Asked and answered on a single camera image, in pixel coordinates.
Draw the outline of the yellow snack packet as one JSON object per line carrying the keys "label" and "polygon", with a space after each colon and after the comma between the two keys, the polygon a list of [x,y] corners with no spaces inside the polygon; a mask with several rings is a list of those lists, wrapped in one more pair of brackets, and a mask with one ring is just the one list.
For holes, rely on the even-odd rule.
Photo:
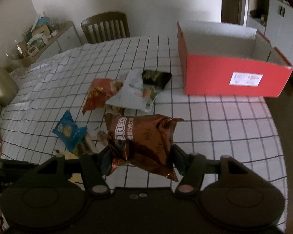
{"label": "yellow snack packet", "polygon": [[[78,159],[78,157],[70,152],[67,152],[67,151],[60,151],[60,150],[54,150],[53,151],[53,154],[54,155],[63,155],[65,157],[65,159],[67,160],[74,160],[74,159]],[[79,173],[74,173],[72,174],[72,177],[69,179],[69,181],[71,183],[74,183],[80,187],[83,186],[83,181],[81,179],[81,174]]]}

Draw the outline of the small clear pastry packet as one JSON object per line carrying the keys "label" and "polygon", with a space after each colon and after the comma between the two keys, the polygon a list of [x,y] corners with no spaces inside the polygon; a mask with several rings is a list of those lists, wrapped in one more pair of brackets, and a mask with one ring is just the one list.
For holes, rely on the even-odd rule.
{"label": "small clear pastry packet", "polygon": [[97,135],[86,132],[79,144],[84,154],[99,154],[108,146],[106,134],[100,131]]}

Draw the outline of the blue cookie packet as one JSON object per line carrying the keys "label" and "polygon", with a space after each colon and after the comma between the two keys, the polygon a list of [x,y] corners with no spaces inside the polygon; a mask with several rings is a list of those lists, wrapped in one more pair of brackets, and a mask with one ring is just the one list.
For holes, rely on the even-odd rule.
{"label": "blue cookie packet", "polygon": [[57,135],[58,138],[64,142],[66,149],[72,153],[84,138],[87,130],[87,127],[79,127],[74,122],[70,111],[67,110],[57,122],[52,133]]}

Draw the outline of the brown Oreo snack bag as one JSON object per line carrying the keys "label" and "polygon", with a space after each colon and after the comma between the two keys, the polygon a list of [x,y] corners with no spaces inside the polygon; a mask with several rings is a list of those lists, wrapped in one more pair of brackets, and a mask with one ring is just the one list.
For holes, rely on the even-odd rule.
{"label": "brown Oreo snack bag", "polygon": [[176,125],[183,121],[182,118],[161,114],[118,116],[107,113],[107,142],[113,156],[110,172],[119,166],[132,164],[177,181],[169,155]]}

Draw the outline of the red orange snack bag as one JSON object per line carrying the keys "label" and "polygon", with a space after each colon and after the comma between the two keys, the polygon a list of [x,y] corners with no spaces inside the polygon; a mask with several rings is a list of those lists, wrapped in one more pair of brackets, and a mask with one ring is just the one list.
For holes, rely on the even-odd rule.
{"label": "red orange snack bag", "polygon": [[122,88],[123,83],[113,79],[94,79],[91,83],[86,102],[82,109],[84,115],[87,111],[93,111],[97,108],[112,110],[119,115],[124,115],[124,108],[116,107],[107,103],[107,100],[115,96]]}

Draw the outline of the white green snack bag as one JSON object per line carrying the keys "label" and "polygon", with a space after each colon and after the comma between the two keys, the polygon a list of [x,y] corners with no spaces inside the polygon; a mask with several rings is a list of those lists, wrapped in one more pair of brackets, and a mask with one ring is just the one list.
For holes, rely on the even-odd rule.
{"label": "white green snack bag", "polygon": [[116,107],[136,109],[149,113],[161,91],[155,86],[144,85],[142,70],[133,69],[128,72],[120,91],[107,100],[107,103]]}

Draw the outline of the black snack packet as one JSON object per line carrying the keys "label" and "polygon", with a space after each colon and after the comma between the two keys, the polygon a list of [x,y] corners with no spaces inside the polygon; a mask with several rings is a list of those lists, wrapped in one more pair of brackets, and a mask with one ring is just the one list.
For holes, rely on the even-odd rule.
{"label": "black snack packet", "polygon": [[161,90],[164,90],[171,77],[172,74],[169,72],[155,70],[144,70],[142,72],[142,80],[145,85],[155,86]]}

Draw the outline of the checkered white tablecloth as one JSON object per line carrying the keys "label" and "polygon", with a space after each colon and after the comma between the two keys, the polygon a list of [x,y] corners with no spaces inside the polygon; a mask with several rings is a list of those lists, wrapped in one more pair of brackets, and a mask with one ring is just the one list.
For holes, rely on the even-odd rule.
{"label": "checkered white tablecloth", "polygon": [[[178,133],[189,132],[192,101],[182,93],[177,63],[177,51],[171,39],[135,37],[86,44],[28,69],[17,70],[15,80],[19,91],[2,112],[4,157],[42,163],[55,150],[63,150],[63,142],[52,133],[52,129],[67,110],[80,126],[88,128],[92,137],[105,129],[103,115],[108,112],[127,115],[161,113],[167,116],[176,113],[184,118]],[[147,86],[138,109],[106,106],[83,111],[93,79],[124,80],[128,70],[137,67],[171,72],[173,78],[165,89]]]}

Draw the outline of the gold thermos jug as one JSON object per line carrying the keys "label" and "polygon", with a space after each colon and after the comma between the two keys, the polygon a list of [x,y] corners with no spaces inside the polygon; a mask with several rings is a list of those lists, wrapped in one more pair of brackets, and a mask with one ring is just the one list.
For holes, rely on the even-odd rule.
{"label": "gold thermos jug", "polygon": [[9,105],[19,91],[17,83],[11,78],[7,71],[0,66],[0,105]]}

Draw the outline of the red cardboard box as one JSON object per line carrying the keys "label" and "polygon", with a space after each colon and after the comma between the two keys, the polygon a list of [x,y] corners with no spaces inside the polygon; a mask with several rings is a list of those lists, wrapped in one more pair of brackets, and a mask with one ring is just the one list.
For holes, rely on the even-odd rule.
{"label": "red cardboard box", "polygon": [[292,64],[258,30],[203,21],[177,23],[182,81],[189,96],[278,97]]}

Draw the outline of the small white clock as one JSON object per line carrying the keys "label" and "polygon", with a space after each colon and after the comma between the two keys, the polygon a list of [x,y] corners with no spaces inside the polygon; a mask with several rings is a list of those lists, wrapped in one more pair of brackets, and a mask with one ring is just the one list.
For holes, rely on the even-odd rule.
{"label": "small white clock", "polygon": [[29,56],[31,57],[34,57],[35,55],[37,55],[39,52],[39,49],[37,46],[32,46],[32,47],[29,47],[28,50],[27,50],[27,53]]}

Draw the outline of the white side cabinet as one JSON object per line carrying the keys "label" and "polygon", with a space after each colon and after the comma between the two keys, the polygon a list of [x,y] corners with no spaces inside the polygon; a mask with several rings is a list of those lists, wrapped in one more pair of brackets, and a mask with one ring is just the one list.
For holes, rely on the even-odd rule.
{"label": "white side cabinet", "polygon": [[47,45],[42,47],[35,56],[25,57],[18,61],[23,67],[28,68],[33,63],[43,61],[77,47],[81,47],[81,39],[78,36],[74,23],[67,21],[64,23],[64,29],[48,40]]}

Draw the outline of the tissue box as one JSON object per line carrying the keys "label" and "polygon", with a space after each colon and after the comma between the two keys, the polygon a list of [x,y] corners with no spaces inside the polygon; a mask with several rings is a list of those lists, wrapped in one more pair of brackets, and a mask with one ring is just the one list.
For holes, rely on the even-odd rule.
{"label": "tissue box", "polygon": [[44,33],[34,35],[27,43],[28,47],[36,46],[38,49],[47,45],[47,38]]}

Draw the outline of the dark wooden chair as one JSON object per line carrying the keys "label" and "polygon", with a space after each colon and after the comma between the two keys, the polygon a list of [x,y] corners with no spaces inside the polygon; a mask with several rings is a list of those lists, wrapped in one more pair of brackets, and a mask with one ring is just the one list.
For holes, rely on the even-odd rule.
{"label": "dark wooden chair", "polygon": [[81,28],[90,44],[130,37],[127,16],[123,12],[105,12],[81,22]]}

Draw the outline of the dark entrance door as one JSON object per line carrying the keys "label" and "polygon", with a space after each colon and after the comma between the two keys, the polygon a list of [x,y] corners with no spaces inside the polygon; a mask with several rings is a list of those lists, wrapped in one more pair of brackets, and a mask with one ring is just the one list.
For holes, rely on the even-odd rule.
{"label": "dark entrance door", "polygon": [[221,22],[243,25],[246,0],[222,0]]}

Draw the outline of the white wall cabinet unit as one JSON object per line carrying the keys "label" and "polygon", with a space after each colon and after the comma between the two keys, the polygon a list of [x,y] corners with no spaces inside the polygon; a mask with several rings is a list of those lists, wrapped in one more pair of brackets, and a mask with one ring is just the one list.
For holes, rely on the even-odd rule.
{"label": "white wall cabinet unit", "polygon": [[263,33],[293,65],[293,0],[248,0],[247,26]]}

